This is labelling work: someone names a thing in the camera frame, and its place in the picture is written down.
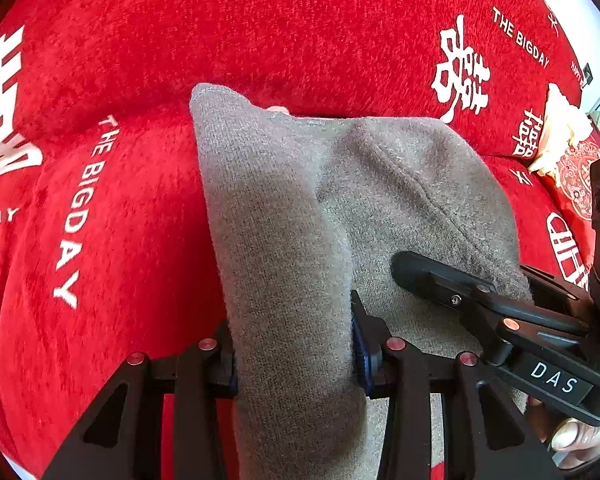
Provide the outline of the person's right hand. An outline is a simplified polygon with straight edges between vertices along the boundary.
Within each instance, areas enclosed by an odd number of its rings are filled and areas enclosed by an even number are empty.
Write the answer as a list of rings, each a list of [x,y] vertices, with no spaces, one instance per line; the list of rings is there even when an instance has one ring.
[[[574,469],[600,458],[600,426],[590,426],[575,418],[556,419],[532,396],[528,397],[524,416],[542,442],[554,452],[564,454],[560,469]]]

